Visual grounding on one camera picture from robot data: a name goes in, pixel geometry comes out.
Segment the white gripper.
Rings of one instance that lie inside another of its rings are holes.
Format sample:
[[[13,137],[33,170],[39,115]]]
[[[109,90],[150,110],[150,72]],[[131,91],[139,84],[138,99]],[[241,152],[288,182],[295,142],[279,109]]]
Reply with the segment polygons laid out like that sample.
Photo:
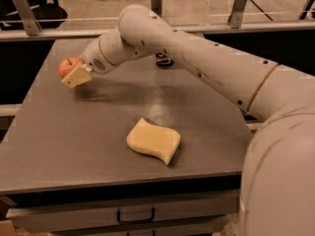
[[[86,64],[78,65],[61,80],[70,89],[89,82],[93,78],[92,70],[97,74],[106,74],[115,69],[102,54],[98,38],[86,47],[82,56]]]

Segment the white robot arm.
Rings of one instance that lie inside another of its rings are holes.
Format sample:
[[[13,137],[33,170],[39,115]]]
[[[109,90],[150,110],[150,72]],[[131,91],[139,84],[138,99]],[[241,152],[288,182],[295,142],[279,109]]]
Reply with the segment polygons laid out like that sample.
[[[315,80],[298,70],[168,25],[130,5],[118,26],[62,61],[68,87],[160,53],[261,121],[247,149],[240,236],[315,236]]]

